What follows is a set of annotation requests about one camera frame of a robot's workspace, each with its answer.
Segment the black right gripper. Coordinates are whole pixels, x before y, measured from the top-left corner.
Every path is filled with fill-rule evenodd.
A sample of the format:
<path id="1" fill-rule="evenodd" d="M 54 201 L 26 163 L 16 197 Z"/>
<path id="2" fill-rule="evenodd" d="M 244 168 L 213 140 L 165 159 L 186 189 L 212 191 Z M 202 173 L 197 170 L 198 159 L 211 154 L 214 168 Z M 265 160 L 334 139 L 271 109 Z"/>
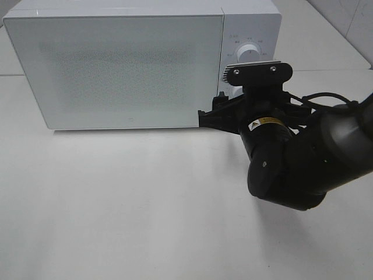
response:
<path id="1" fill-rule="evenodd" d="M 290 98 L 281 86 L 243 86 L 242 92 L 232 99 L 219 92 L 211 111 L 198 111 L 199 128 L 240 134 L 245 146 L 287 142 L 294 136 L 285 125 L 283 107 Z"/>

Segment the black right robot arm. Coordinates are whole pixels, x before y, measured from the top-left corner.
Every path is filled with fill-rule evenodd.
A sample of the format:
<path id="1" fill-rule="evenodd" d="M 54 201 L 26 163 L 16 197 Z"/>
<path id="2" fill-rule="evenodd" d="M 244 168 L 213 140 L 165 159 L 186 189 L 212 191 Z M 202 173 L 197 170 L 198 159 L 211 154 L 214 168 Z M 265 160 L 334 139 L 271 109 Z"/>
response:
<path id="1" fill-rule="evenodd" d="M 219 94 L 198 117 L 200 127 L 241 137 L 249 192 L 265 201 L 305 211 L 372 172 L 372 97 L 332 107 L 281 86 L 245 87 L 233 99 Z"/>

